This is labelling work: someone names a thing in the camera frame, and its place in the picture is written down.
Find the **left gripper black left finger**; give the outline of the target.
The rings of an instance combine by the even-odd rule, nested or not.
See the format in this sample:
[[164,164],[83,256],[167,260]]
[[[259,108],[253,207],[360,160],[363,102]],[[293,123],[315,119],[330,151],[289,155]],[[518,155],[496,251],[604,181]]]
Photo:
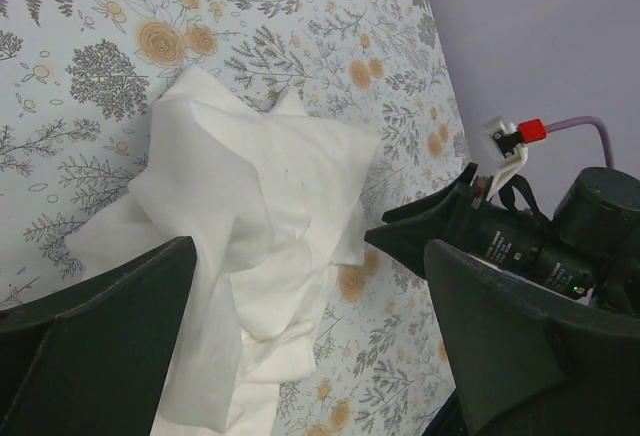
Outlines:
[[3,310],[2,434],[149,434],[196,262],[178,237]]

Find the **white t-shirt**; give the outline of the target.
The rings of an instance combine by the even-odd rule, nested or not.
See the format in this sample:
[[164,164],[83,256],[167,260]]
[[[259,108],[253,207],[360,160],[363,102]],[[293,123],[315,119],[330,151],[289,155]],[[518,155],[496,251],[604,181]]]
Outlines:
[[341,269],[364,260],[360,200],[378,132],[268,112],[191,66],[151,110],[146,168],[66,244],[85,278],[178,237],[197,265],[155,435],[267,435],[281,384],[310,376]]

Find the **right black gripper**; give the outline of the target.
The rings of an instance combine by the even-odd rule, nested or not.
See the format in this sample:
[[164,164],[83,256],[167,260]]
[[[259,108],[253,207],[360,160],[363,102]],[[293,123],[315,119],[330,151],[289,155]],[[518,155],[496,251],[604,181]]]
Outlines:
[[393,222],[429,211],[459,183],[470,184],[473,200],[463,219],[464,252],[572,300],[594,291],[596,264],[560,239],[528,180],[519,174],[510,179],[498,191],[496,206],[485,195],[491,179],[478,176],[477,170],[477,164],[469,163],[445,188],[386,211],[382,221],[388,225],[368,230],[365,242],[425,279],[424,251],[430,237],[414,224]]

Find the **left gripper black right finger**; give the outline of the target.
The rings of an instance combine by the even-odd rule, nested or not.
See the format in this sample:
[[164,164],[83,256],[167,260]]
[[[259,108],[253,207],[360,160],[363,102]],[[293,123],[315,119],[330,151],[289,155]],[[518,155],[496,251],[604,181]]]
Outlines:
[[441,241],[426,277],[470,434],[636,434],[639,322],[509,277]]

